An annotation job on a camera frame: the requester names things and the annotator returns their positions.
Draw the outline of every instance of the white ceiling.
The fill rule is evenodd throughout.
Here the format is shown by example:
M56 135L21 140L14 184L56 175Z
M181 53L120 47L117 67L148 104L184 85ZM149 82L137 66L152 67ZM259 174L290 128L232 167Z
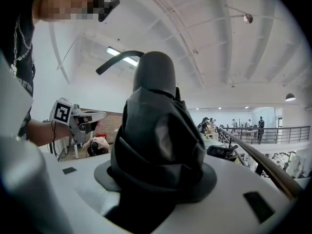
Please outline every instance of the white ceiling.
M87 23L82 64L103 64L111 57L108 46L162 51L173 59L186 95L233 83L311 84L310 47L279 0L120 1L104 23ZM253 23L229 7L253 15ZM121 62L113 72L132 80L134 67Z

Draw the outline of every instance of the curved black handle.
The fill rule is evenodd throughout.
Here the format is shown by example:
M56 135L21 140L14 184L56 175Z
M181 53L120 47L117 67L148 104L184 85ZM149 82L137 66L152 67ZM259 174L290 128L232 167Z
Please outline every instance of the curved black handle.
M121 61L122 59L125 59L127 57L142 57L144 55L143 52L136 51L136 50L129 50L120 53L119 55L109 59L107 62L105 62L102 66L100 66L96 72L100 76L103 74L106 70L108 70L111 66L116 64L117 62Z

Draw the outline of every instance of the black rectangular patch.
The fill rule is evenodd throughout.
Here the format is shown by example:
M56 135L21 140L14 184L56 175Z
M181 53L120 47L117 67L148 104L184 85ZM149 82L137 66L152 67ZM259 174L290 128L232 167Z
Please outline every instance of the black rectangular patch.
M77 171L74 167L69 167L69 168L63 169L63 172L64 172L65 175L69 174L69 173L72 173L74 171Z
M264 201L263 197L258 192L246 193L244 194L244 197L258 218L260 224L274 214L272 208Z

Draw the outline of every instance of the recessed light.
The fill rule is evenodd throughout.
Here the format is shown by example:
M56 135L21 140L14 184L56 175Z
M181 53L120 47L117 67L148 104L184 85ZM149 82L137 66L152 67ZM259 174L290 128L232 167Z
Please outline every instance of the recessed light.
M120 51L118 51L118 50L116 50L116 49L113 49L112 47L108 47L107 50L106 50L106 52L107 52L108 54L111 54L111 55L114 56L114 57L117 56L117 55L119 55L119 54L121 53ZM126 61L127 63L130 63L131 65L137 67L137 61L131 59L130 57L127 57L127 58L125 58L125 59L123 59L123 60Z

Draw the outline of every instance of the group of people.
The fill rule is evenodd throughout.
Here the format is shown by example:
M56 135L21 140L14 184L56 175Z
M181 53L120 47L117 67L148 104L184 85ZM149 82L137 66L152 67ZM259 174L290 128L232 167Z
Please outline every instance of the group of people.
M202 134L206 134L211 129L214 129L216 126L216 119L204 117L202 122L199 123L197 128Z

